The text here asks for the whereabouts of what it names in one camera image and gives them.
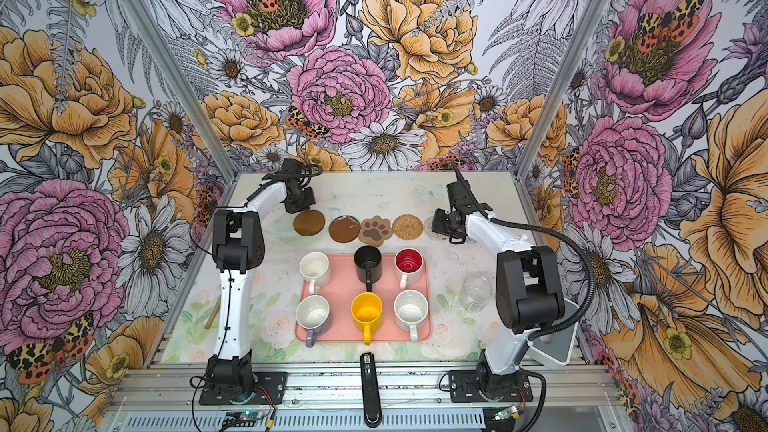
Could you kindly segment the dark brown round coaster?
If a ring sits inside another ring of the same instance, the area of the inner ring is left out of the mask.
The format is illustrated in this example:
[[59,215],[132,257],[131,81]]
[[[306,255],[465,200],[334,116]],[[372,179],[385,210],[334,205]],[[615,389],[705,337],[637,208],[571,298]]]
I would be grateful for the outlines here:
[[318,210],[306,210],[299,213],[294,221],[295,232],[302,237],[311,237],[319,234],[325,228],[326,219]]

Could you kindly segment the cork round coaster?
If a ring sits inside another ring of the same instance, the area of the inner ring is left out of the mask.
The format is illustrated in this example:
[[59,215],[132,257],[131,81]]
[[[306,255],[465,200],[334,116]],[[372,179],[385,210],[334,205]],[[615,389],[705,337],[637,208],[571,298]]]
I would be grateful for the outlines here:
[[418,239],[424,232],[423,222],[415,215],[403,214],[392,223],[395,236],[405,241]]

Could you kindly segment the glossy brown round coaster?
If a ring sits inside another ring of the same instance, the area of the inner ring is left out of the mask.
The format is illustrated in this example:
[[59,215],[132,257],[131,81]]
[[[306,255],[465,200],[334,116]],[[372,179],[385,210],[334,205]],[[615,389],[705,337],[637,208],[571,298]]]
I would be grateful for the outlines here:
[[359,236],[360,230],[361,224],[359,220],[350,215],[334,218],[328,227],[330,238],[342,244],[355,241]]

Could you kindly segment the red interior white mug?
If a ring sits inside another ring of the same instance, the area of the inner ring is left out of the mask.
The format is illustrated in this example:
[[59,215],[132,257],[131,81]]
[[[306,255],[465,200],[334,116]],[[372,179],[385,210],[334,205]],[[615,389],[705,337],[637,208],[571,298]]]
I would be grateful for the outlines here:
[[399,288],[406,290],[421,279],[425,261],[419,251],[406,248],[395,255],[394,264]]

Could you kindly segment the white patterned round coaster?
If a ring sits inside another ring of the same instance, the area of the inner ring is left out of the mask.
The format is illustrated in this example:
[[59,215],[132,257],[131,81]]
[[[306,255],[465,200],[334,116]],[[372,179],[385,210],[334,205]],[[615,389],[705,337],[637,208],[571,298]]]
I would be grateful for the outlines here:
[[433,233],[433,231],[431,230],[431,228],[432,228],[432,222],[433,222],[433,217],[432,217],[432,216],[429,216],[429,217],[428,217],[427,219],[425,219],[425,220],[424,220],[424,222],[423,222],[423,224],[424,224],[424,231],[425,231],[425,234],[426,234],[426,235],[427,235],[427,236],[428,236],[430,239],[433,239],[433,238],[434,238],[434,233]]

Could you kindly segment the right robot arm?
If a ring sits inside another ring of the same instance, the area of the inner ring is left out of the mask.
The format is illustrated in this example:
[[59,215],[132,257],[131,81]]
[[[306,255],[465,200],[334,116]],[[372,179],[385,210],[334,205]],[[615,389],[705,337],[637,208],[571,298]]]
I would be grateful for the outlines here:
[[556,257],[491,216],[457,166],[447,185],[449,209],[438,209],[432,231],[452,245],[472,240],[495,259],[494,300],[503,328],[481,351],[475,369],[451,370],[448,386],[454,403],[530,401],[533,395],[522,362],[535,332],[551,327],[566,311]]

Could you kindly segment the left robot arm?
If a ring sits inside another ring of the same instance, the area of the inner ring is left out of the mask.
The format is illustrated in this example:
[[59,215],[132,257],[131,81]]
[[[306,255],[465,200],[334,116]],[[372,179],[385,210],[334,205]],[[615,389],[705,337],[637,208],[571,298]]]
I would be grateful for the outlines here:
[[210,255],[219,271],[221,303],[214,354],[198,386],[202,405],[239,405],[267,398],[257,390],[252,369],[250,303],[253,277],[266,256],[262,220],[278,206],[289,214],[316,204],[311,179],[323,173],[317,165],[285,159],[266,174],[239,206],[214,212]]

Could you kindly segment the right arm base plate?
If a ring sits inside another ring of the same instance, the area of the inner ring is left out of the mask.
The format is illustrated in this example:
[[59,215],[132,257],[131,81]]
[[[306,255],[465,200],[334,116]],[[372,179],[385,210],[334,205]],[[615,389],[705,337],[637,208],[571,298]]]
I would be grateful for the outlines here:
[[448,389],[453,403],[529,403],[533,392],[521,372],[497,375],[470,370],[450,370]]

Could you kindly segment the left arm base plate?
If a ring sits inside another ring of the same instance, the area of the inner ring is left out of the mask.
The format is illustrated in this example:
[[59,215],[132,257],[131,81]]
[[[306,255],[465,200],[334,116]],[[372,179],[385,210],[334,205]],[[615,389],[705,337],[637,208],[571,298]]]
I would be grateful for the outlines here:
[[286,390],[288,374],[255,372],[250,378],[222,375],[209,377],[203,385],[199,404],[280,405]]

